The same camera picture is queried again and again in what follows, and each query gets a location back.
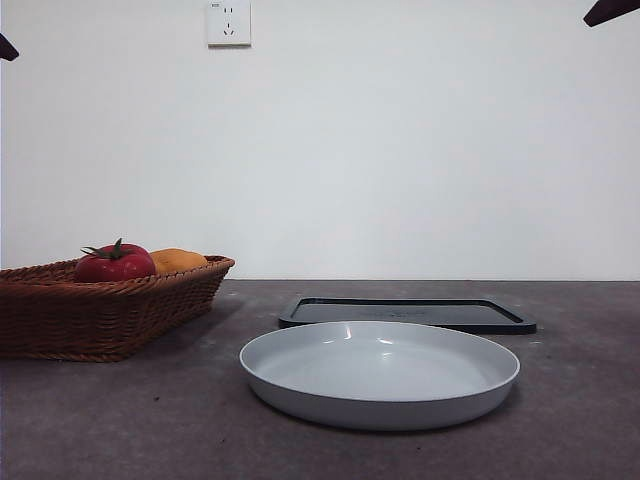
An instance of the white plate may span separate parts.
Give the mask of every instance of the white plate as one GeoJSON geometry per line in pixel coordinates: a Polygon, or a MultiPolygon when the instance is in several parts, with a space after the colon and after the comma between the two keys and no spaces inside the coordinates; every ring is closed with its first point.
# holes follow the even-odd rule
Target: white plate
{"type": "Polygon", "coordinates": [[[247,343],[240,362],[254,392],[314,422],[370,430],[421,430],[497,407],[520,370],[497,343],[399,322],[291,327],[247,343]]]}

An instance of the brown basket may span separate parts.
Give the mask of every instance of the brown basket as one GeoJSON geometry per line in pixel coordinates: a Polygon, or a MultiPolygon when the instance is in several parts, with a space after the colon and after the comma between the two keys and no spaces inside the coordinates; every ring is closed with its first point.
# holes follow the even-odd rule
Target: brown basket
{"type": "Polygon", "coordinates": [[[123,282],[74,283],[78,259],[0,271],[0,357],[115,362],[211,309],[234,265],[123,282]]]}

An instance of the gray table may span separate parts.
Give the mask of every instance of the gray table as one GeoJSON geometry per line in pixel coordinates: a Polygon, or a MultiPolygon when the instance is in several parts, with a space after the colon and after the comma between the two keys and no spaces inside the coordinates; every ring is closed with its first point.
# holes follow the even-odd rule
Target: gray table
{"type": "Polygon", "coordinates": [[[0,361],[3,479],[637,479],[640,283],[225,281],[213,311],[120,363],[0,361]],[[262,403],[238,364],[296,295],[486,298],[538,321],[476,421],[364,433],[262,403]]]}

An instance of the wall socket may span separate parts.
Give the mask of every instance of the wall socket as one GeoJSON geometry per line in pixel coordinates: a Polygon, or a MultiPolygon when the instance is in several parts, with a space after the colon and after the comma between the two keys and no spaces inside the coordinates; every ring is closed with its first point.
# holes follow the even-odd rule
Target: wall socket
{"type": "Polygon", "coordinates": [[[250,0],[220,0],[209,3],[207,44],[210,47],[251,45],[250,0]]]}

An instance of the yellow fruit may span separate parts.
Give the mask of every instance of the yellow fruit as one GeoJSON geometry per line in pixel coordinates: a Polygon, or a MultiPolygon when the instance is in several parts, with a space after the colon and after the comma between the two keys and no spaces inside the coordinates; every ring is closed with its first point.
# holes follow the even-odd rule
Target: yellow fruit
{"type": "Polygon", "coordinates": [[[196,252],[179,248],[165,248],[150,253],[156,265],[158,275],[170,272],[182,272],[207,264],[207,259],[196,252]]]}

